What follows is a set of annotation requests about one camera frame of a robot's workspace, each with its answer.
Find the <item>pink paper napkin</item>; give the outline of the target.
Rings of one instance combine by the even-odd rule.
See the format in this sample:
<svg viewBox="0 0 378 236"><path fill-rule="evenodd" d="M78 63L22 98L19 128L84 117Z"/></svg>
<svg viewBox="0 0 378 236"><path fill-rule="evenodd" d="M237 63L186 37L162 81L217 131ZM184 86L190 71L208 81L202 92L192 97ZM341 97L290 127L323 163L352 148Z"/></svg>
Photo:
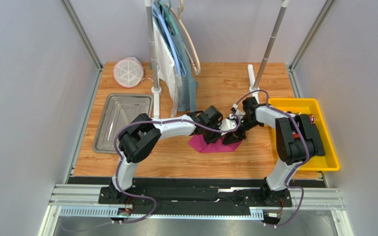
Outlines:
<svg viewBox="0 0 378 236"><path fill-rule="evenodd" d="M188 145L199 153L222 153L235 151L242 141L229 145L223 144L223 138L218 139L215 143L207 144L202 135L195 135L188 141Z"/></svg>

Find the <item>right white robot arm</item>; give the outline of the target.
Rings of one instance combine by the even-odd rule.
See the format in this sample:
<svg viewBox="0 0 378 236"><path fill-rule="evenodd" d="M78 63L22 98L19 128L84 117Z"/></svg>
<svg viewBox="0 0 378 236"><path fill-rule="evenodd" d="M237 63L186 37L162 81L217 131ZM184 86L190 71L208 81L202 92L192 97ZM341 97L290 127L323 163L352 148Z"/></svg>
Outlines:
<svg viewBox="0 0 378 236"><path fill-rule="evenodd" d="M265 104L245 105L243 109L245 115L239 128L226 134L223 144L244 140L246 132L256 126L273 128L279 159L260 189L263 201L282 198L298 168L314 156L325 155L318 128L308 114L286 113Z"/></svg>

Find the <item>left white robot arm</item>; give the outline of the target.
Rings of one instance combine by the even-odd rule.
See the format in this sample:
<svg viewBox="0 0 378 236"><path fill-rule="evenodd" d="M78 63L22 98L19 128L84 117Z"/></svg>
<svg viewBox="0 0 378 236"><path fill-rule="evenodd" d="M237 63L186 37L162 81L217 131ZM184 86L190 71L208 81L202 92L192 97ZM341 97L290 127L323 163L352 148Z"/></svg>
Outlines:
<svg viewBox="0 0 378 236"><path fill-rule="evenodd" d="M150 155L158 141L193 135L203 135L208 141L216 141L221 135L219 127L222 121L223 116L215 106L176 118L150 118L146 113L138 115L115 135L114 149L120 159L112 177L113 188L122 192L132 186L138 164Z"/></svg>

